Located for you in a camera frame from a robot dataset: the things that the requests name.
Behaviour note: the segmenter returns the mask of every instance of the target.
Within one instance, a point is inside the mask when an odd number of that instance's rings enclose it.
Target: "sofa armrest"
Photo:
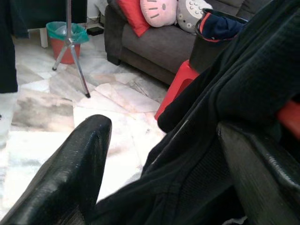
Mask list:
[[[108,5],[105,9],[104,42],[107,55],[120,59],[123,48],[122,35],[127,22]]]
[[[124,15],[122,9],[118,4],[118,0],[107,0],[109,6],[113,8],[113,10],[125,21],[127,21],[126,16]]]

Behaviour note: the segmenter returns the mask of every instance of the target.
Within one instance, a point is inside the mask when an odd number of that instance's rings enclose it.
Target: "marble floor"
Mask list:
[[[52,71],[52,49],[40,46],[38,32],[14,42],[19,98],[7,147],[0,152],[0,218],[70,132],[94,114],[113,124],[98,199],[138,179],[149,151],[165,135],[154,114],[167,87],[129,65],[108,62],[104,35],[90,36],[80,55],[91,92],[87,99],[74,65]]]

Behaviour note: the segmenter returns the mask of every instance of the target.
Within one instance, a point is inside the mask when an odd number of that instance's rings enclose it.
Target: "red pillow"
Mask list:
[[[119,0],[118,3],[136,35],[142,36],[150,25],[142,14],[140,0]]]

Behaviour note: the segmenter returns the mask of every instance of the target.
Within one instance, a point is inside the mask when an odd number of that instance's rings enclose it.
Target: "metal pole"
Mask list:
[[[66,9],[67,9],[67,39],[72,37],[72,0],[66,0]]]
[[[75,52],[75,47],[74,47],[74,42],[72,40],[72,0],[66,0],[66,12],[67,12],[67,15],[66,15],[66,22],[67,22],[67,36],[66,36],[66,39],[65,39],[65,46],[62,48],[52,70],[56,70],[58,65],[60,64],[60,61],[62,59],[62,57],[64,56],[65,52],[67,49],[70,49],[71,50],[71,53],[72,53],[72,56],[73,56],[73,59],[74,59],[74,62],[76,64],[76,67],[77,67],[77,70],[79,72],[79,76],[80,76],[80,80],[81,80],[81,83],[82,83],[82,86],[84,88],[84,90],[86,91],[85,93],[85,96],[87,98],[90,98],[90,92],[89,92],[89,89],[88,89],[88,86],[86,84],[86,81],[84,79],[84,76],[83,76],[83,71],[81,69],[81,66],[79,64],[79,61],[78,61],[78,57],[76,55],[76,52]]]

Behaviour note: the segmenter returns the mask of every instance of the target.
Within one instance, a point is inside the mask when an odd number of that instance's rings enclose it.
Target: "green plastic bag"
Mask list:
[[[46,24],[48,34],[51,38],[64,41],[67,36],[66,22],[49,22]],[[89,41],[89,36],[84,27],[73,23],[72,24],[72,39],[75,43],[81,44]]]

